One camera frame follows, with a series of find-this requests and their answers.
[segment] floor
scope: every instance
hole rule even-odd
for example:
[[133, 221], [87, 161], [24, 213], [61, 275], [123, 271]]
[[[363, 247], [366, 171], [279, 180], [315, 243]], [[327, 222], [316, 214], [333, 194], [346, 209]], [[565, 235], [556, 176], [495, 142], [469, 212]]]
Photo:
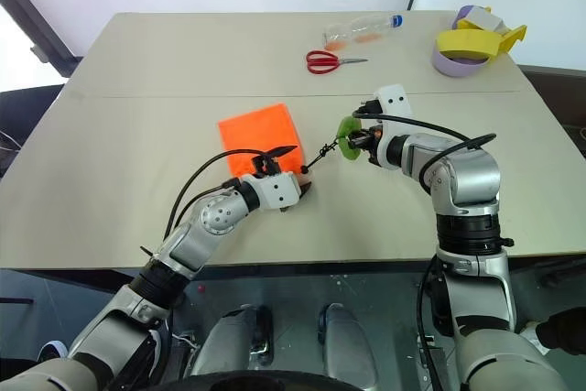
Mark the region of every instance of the floor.
[[[543, 270], [513, 274], [519, 321], [544, 320], [557, 311], [586, 305], [586, 277], [576, 277], [557, 288], [541, 288]], [[323, 372], [316, 322], [323, 305], [342, 302], [361, 321], [371, 343], [380, 384], [384, 390], [416, 390], [414, 322], [420, 274], [242, 278], [194, 282], [176, 313], [176, 332], [195, 329], [203, 341], [220, 316], [241, 304], [266, 304], [274, 314], [276, 355], [271, 368]], [[0, 305], [0, 355], [35, 358], [48, 340], [69, 344], [111, 297], [102, 292], [65, 285], [8, 270], [0, 270], [0, 296], [27, 297], [33, 306]], [[433, 332], [430, 321], [428, 332]], [[448, 356], [453, 389], [458, 389], [451, 340], [438, 338]], [[550, 352], [571, 391], [583, 389], [586, 356]]]

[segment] scissors handle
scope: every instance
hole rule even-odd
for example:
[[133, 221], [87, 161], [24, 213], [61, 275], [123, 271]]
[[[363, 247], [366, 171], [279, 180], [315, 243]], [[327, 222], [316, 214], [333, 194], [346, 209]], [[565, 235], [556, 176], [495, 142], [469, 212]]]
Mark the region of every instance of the scissors handle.
[[317, 75], [335, 71], [341, 64], [338, 57], [325, 50], [312, 50], [305, 56], [305, 60], [308, 63], [308, 71]]

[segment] purple tape roll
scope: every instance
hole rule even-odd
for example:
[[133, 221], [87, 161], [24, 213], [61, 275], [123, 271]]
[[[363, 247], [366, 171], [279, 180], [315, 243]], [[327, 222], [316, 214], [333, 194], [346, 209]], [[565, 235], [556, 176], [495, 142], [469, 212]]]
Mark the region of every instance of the purple tape roll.
[[453, 23], [451, 24], [451, 28], [452, 29], [457, 29], [458, 28], [458, 20], [460, 20], [461, 18], [465, 18], [466, 16], [468, 16], [468, 13], [470, 13], [470, 10], [474, 8], [474, 5], [465, 5], [462, 8], [460, 8], [460, 11], [458, 11], [458, 14], [456, 15], [456, 18], [454, 18]]
[[431, 63], [433, 67], [444, 75], [449, 77], [467, 77], [472, 75], [482, 66], [488, 64], [488, 59], [471, 60], [471, 59], [449, 59], [438, 51], [438, 47], [433, 48], [433, 55], [431, 56]]

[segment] green object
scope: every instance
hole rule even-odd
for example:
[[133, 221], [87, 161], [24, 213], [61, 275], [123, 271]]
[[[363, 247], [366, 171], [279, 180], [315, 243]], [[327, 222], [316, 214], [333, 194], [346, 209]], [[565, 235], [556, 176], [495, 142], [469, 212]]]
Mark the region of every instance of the green object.
[[360, 156], [360, 148], [351, 148], [348, 145], [348, 135], [351, 132], [355, 132], [363, 128], [360, 119], [354, 118], [353, 116], [346, 116], [340, 122], [338, 127], [338, 133], [336, 139], [338, 139], [338, 145], [342, 155], [349, 160], [356, 160]]

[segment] scissors blade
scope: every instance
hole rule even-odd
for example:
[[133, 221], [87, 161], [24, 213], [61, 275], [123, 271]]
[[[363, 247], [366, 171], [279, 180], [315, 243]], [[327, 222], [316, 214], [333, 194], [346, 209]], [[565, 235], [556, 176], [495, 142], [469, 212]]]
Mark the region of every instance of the scissors blade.
[[362, 63], [363, 61], [368, 61], [368, 59], [339, 59], [338, 62], [340, 64], [347, 64], [347, 63]]

